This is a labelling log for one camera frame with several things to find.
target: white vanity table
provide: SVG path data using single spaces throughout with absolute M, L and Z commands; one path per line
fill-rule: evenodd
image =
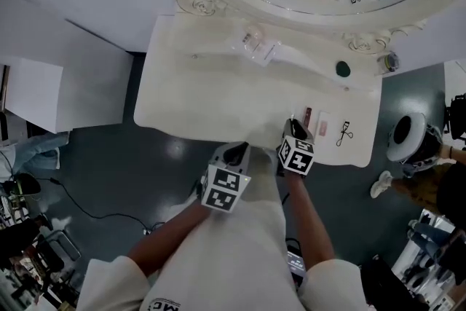
M 382 77 L 376 59 L 396 34 L 415 32 L 452 0 L 177 0 L 159 17 L 141 79 L 135 121 L 174 136 L 248 141 L 275 149 L 290 115 L 331 115 L 315 139 L 316 162 L 365 167 L 371 158 Z M 262 67 L 232 49 L 235 30 L 257 25 L 281 46 Z M 338 77 L 345 61 L 351 74 Z M 345 121 L 353 138 L 336 142 Z

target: white t-shirt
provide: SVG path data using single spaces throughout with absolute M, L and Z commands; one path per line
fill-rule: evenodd
M 0 183 L 8 181 L 12 176 L 12 167 L 15 163 L 16 150 L 14 145 L 0 147 L 1 153 L 9 160 L 9 164 L 4 156 L 0 154 Z
M 92 260 L 78 311 L 366 311 L 360 270 L 346 261 L 320 263 L 298 293 L 287 264 L 285 217 L 276 202 L 240 200 L 214 212 L 167 261 L 151 287 L 120 256 Z

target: person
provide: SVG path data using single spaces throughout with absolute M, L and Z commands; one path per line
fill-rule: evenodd
M 69 133 L 47 133 L 0 147 L 0 183 L 11 181 L 24 167 L 55 170 L 60 167 L 59 151 L 69 142 Z M 0 196 L 8 195 L 0 187 Z
M 0 267 L 10 267 L 10 258 L 22 256 L 23 251 L 30 249 L 40 233 L 40 227 L 53 230 L 52 224 L 44 214 L 0 230 Z
M 434 214 L 445 216 L 454 226 L 451 237 L 456 240 L 466 229 L 466 210 L 463 202 L 466 189 L 463 186 L 466 176 L 466 151 L 442 145 L 439 151 L 442 159 L 457 163 L 436 165 L 414 174 L 413 178 L 395 179 L 389 171 L 380 174 L 379 180 L 371 187 L 371 197 L 377 198 L 389 188 L 400 192 Z
M 378 255 L 361 266 L 361 278 L 366 298 L 377 311 L 426 310 L 425 302 L 414 298 Z
M 440 257 L 446 252 L 448 247 L 457 238 L 464 241 L 464 232 L 459 232 L 459 237 L 452 237 L 449 232 L 436 228 L 430 224 L 420 223 L 412 220 L 408 224 L 408 238 L 420 247 L 435 263 L 439 262 Z
M 231 213 L 192 197 L 127 256 L 91 260 L 77 310 L 367 310 L 359 268 L 335 258 L 303 179 L 287 173 L 307 270 L 296 293 L 269 156 L 253 149 L 248 175 L 251 182 Z M 156 271 L 151 287 L 147 277 Z

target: dark gray floor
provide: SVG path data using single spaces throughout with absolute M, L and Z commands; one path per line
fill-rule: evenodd
M 142 67 L 143 60 L 135 59 L 124 123 L 73 131 L 62 151 L 61 169 L 53 175 L 35 174 L 61 180 L 78 203 L 95 215 L 127 213 L 150 225 L 160 220 L 167 207 L 187 198 L 218 144 L 174 138 L 134 123 Z M 393 191 L 378 200 L 372 200 L 368 191 L 384 169 L 400 173 L 385 157 L 390 128 L 410 111 L 423 111 L 431 123 L 441 126 L 443 91 L 443 65 L 384 79 L 371 164 L 363 169 L 313 166 L 306 184 L 341 258 L 361 263 L 379 253 L 392 264 L 403 249 L 406 224 L 420 209 Z M 50 218 L 72 218 L 66 231 L 83 253 L 75 284 L 90 258 L 112 260 L 141 239 L 139 223 L 121 217 L 91 219 L 59 186 L 47 182 L 42 186 L 39 208 Z M 292 220 L 287 224 L 288 236 L 295 236 Z

